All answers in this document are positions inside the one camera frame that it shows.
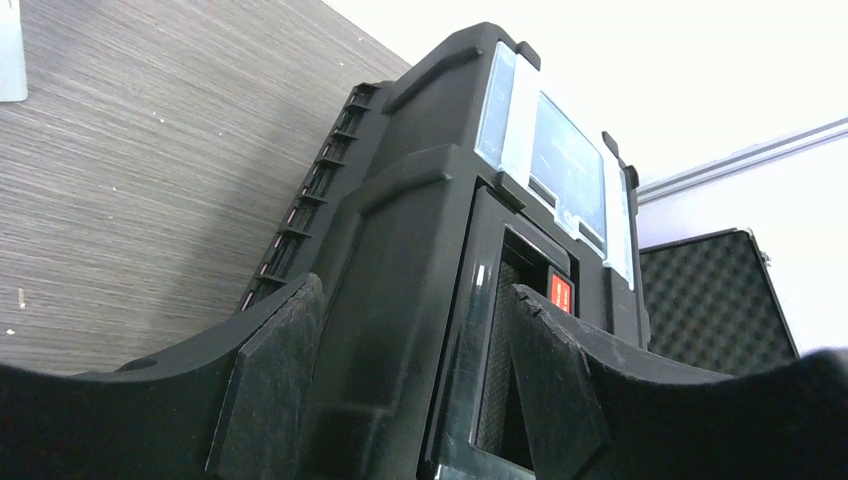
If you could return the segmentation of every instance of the clear plastic panel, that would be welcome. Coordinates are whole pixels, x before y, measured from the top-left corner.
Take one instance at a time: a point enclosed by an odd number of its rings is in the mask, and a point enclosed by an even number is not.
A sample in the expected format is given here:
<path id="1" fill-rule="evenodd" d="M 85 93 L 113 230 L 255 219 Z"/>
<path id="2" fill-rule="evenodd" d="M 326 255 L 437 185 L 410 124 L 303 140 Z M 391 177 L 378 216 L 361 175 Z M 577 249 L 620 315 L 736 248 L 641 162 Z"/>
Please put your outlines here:
<path id="1" fill-rule="evenodd" d="M 541 74 L 498 43 L 474 151 L 506 172 L 633 285 L 624 172 L 603 156 L 541 87 Z"/>

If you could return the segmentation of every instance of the red label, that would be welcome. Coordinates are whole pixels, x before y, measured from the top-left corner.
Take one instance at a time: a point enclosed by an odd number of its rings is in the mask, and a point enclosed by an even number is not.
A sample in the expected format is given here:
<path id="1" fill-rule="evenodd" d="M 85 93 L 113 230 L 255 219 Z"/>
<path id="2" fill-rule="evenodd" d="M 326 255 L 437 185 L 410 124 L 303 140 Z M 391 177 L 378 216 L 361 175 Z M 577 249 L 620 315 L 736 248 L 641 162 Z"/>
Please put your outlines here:
<path id="1" fill-rule="evenodd" d="M 551 275 L 551 302 L 571 313 L 571 284 L 557 274 Z"/>

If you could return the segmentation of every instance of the floor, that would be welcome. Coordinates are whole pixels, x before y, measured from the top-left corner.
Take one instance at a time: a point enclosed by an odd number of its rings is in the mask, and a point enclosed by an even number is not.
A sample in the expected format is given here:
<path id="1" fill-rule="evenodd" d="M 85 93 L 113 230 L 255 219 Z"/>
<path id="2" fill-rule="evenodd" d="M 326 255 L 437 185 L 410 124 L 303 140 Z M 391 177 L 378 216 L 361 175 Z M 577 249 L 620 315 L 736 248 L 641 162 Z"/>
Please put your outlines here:
<path id="1" fill-rule="evenodd" d="M 319 0 L 22 3 L 0 361 L 45 372 L 226 319 L 350 88 L 408 67 Z"/>

